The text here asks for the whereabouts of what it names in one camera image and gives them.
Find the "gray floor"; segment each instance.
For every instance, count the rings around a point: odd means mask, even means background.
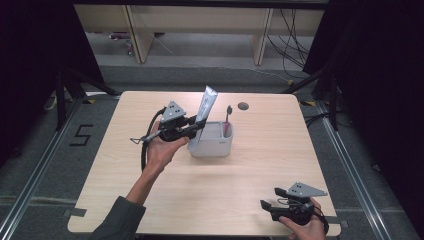
[[[110,40],[107,33],[89,33],[87,37],[106,83],[120,91],[202,91],[205,84],[211,84],[223,92],[273,93],[287,88],[286,80],[301,80],[288,74],[306,76],[295,64],[283,61],[269,44],[263,64],[255,66],[249,36],[166,33],[157,36],[161,43],[156,41],[153,44],[146,63],[142,65],[128,55],[127,41]],[[302,38],[301,41],[308,48],[312,39]],[[294,57],[298,56],[294,50],[289,52]],[[302,101],[312,100],[312,89],[313,85],[305,87],[296,96]],[[87,87],[87,91],[96,89]],[[117,101],[106,98],[79,107],[12,239],[86,238],[67,231],[69,218],[64,216],[64,212],[71,209],[78,199]],[[317,107],[301,106],[301,110],[304,116],[318,114]],[[385,179],[370,168],[372,158],[348,116],[339,114],[338,122],[339,134],[393,239],[419,239]],[[55,124],[54,110],[40,116],[20,145],[22,155],[9,159],[0,169],[2,218],[11,209],[14,199],[43,155]],[[82,132],[91,135],[90,141],[84,147],[72,147],[72,143],[81,141],[75,138],[81,124],[92,125]],[[337,215],[344,223],[339,239],[376,239],[323,120],[313,123],[309,133]]]

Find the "dark sleeve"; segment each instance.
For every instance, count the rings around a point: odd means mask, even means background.
[[[118,197],[103,223],[94,230],[89,239],[134,240],[145,211],[145,207]]]

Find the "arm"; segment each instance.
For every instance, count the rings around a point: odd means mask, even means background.
[[[152,128],[155,132],[159,126],[156,122]],[[143,174],[135,182],[126,198],[119,197],[111,211],[96,228],[90,239],[134,239],[146,208],[143,206],[154,182],[172,161],[175,152],[187,144],[188,138],[173,142],[164,142],[156,137],[147,149],[148,164]]]

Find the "hand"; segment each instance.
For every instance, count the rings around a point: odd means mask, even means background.
[[[311,202],[318,209],[321,209],[321,205],[311,198]],[[320,210],[315,209],[315,212],[321,214]],[[312,215],[311,221],[304,226],[298,225],[293,222],[290,218],[280,217],[280,222],[286,227],[290,228],[293,233],[289,236],[289,239],[293,240],[298,237],[300,240],[322,240],[325,239],[324,225],[321,220],[315,215]]]
[[[159,122],[155,122],[151,133],[154,133],[159,128]],[[163,172],[165,167],[172,161],[175,152],[187,144],[188,137],[182,137],[173,142],[165,142],[160,137],[155,137],[147,148],[147,165],[144,171],[153,171],[156,174]]]

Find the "wooden table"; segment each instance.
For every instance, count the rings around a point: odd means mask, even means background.
[[[170,100],[197,114],[203,93],[125,92],[76,204],[84,217],[72,216],[71,232],[92,232],[115,199],[126,196],[141,173],[141,145],[130,138],[145,134],[153,115]],[[238,109],[240,102],[248,110]],[[208,121],[225,120],[233,107],[231,153],[194,158],[186,147],[175,154],[153,186],[138,233],[172,235],[284,236],[290,229],[273,222],[260,200],[274,201],[274,187],[296,181],[328,192],[298,102],[293,95],[219,93]],[[336,216],[330,196],[316,198],[327,216]],[[330,224],[329,236],[340,234]]]

